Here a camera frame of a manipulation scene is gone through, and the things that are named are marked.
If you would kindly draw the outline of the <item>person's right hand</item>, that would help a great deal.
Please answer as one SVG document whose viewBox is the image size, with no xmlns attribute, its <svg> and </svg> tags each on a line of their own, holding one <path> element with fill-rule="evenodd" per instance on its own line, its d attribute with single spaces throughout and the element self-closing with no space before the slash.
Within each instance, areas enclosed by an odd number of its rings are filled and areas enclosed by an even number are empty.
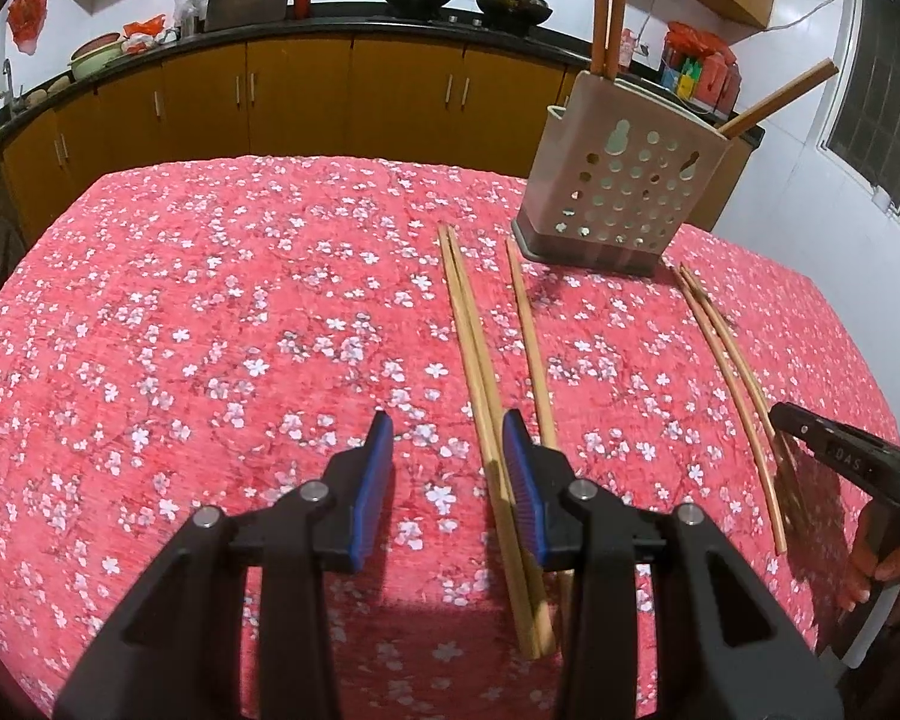
<svg viewBox="0 0 900 720">
<path fill-rule="evenodd" d="M 837 603 L 844 611 L 854 611 L 857 606 L 870 600 L 873 583 L 888 583 L 900 578 L 900 546 L 888 556 L 878 557 L 868 541 L 877 512 L 878 505 L 874 500 L 870 500 L 860 512 L 854 546 L 848 556 L 841 589 L 837 595 Z M 888 617 L 889 626 L 899 623 L 900 592 Z"/>
</svg>

